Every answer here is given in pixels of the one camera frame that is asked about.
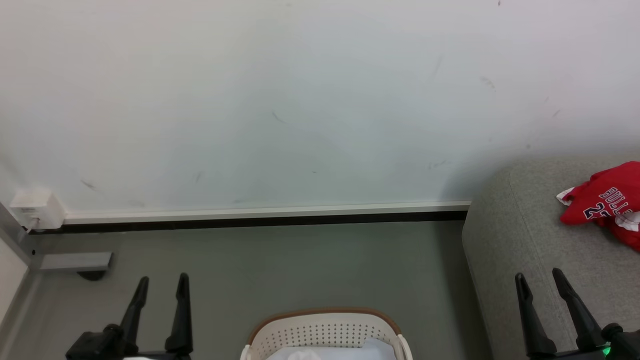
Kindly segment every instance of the sofa cushion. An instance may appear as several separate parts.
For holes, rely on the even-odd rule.
[[[640,153],[523,161],[499,172],[476,197],[463,244],[495,360],[526,359],[515,292],[522,272],[547,335],[558,351],[576,333],[551,270],[562,269],[603,327],[640,328],[640,254],[595,224],[567,226],[556,195]]]

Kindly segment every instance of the white laundry basket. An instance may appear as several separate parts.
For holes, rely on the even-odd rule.
[[[397,360],[413,360],[398,325],[387,315],[362,307],[308,309],[272,316],[253,330],[240,360],[266,360],[284,347],[359,348],[367,338],[391,345]]]

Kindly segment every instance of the metal frame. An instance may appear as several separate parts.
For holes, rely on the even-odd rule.
[[[112,252],[45,254],[37,242],[0,204],[0,239],[9,245],[31,271],[94,272],[109,270]]]

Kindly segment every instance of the white wall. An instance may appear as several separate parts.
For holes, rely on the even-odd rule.
[[[5,0],[0,200],[71,213],[470,199],[640,135],[633,0]]]
[[[27,264],[0,239],[0,325],[26,274]]]

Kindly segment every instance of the white electrical box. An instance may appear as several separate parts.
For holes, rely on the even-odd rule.
[[[29,227],[34,218],[34,229],[58,229],[65,221],[66,211],[49,190],[18,190],[10,205],[20,225]]]

